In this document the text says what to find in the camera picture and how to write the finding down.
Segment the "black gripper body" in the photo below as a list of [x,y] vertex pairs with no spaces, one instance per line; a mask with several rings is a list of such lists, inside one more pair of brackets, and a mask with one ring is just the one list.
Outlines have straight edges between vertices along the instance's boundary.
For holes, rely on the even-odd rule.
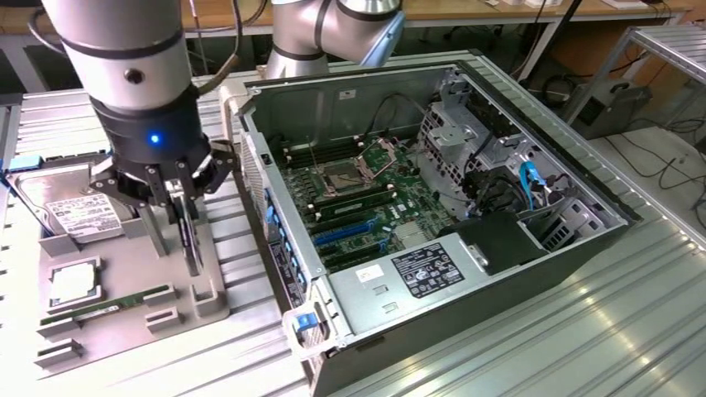
[[191,167],[202,164],[211,146],[202,131],[198,98],[198,88],[188,85],[172,102],[147,110],[112,108],[91,99],[119,166],[172,165],[179,160]]

